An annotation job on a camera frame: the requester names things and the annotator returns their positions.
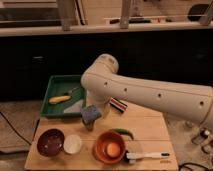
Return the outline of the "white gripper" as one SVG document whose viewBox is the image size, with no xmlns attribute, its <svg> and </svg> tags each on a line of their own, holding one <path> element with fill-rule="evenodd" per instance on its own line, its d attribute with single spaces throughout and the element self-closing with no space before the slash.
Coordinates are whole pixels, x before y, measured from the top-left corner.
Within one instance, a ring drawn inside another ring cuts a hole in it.
<svg viewBox="0 0 213 171">
<path fill-rule="evenodd" d="M 92 96 L 88 96 L 87 102 L 90 105 L 94 105 L 100 111 L 102 118 L 106 118 L 110 113 L 110 105 L 108 101 L 97 100 Z"/>
</svg>

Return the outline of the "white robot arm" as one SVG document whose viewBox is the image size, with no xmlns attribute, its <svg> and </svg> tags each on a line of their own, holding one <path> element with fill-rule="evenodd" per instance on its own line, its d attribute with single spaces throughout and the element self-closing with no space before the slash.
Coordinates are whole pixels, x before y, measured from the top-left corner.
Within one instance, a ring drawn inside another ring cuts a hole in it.
<svg viewBox="0 0 213 171">
<path fill-rule="evenodd" d="M 118 61 L 102 54 L 82 74 L 81 84 L 94 104 L 111 97 L 179 116 L 213 131 L 213 87 L 120 76 Z"/>
</svg>

